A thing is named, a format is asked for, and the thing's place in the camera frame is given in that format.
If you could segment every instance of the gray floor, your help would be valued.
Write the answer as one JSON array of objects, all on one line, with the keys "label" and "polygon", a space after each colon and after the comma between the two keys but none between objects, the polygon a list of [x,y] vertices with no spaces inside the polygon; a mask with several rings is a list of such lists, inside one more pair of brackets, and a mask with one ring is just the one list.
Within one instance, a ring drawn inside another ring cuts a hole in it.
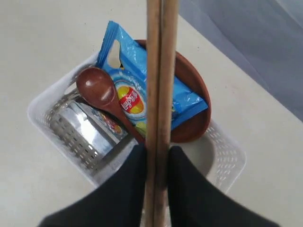
[{"label": "gray floor", "polygon": [[303,1],[180,0],[179,13],[303,121]]}]

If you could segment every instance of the table surface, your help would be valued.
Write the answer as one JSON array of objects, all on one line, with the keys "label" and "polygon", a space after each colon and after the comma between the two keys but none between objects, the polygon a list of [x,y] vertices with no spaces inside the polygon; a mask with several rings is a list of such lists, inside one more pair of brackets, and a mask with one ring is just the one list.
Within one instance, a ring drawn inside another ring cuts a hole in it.
[{"label": "table surface", "polygon": [[[29,123],[26,110],[35,96],[100,49],[108,20],[133,38],[146,37],[141,0],[2,3],[1,226],[35,226],[93,190]],[[213,119],[247,153],[228,195],[283,226],[302,226],[303,124],[181,17],[177,49],[203,76]]]}]

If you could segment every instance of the blue snack bag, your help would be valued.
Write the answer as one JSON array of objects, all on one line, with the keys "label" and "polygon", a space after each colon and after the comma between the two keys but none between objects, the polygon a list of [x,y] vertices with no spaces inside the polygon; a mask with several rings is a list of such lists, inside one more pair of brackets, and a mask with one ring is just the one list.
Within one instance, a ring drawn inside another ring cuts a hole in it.
[{"label": "blue snack bag", "polygon": [[[146,133],[147,52],[117,23],[110,21],[98,55],[97,67],[112,78],[119,103],[136,129]],[[182,122],[207,109],[203,98],[174,78],[172,120],[173,130]]]}]

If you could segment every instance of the spoon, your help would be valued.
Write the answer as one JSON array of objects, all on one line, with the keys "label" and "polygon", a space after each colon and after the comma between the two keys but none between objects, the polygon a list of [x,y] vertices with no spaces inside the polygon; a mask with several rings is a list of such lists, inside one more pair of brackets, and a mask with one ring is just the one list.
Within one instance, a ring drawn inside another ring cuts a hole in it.
[{"label": "spoon", "polygon": [[80,95],[93,107],[106,111],[126,127],[130,134],[140,143],[144,142],[143,136],[135,129],[123,112],[111,77],[99,68],[83,70],[76,81]]}]

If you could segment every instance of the brown plate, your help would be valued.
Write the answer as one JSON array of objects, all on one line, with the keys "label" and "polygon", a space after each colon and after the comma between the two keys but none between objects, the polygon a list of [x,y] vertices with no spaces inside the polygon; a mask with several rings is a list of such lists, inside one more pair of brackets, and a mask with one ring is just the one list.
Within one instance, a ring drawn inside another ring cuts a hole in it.
[{"label": "brown plate", "polygon": [[[146,49],[146,40],[136,40],[137,43]],[[171,131],[171,141],[175,143],[191,142],[200,138],[206,131],[211,119],[211,102],[206,85],[195,69],[195,67],[179,52],[176,53],[175,75],[186,84],[192,91],[202,97],[208,108],[194,117],[183,122]]]}]

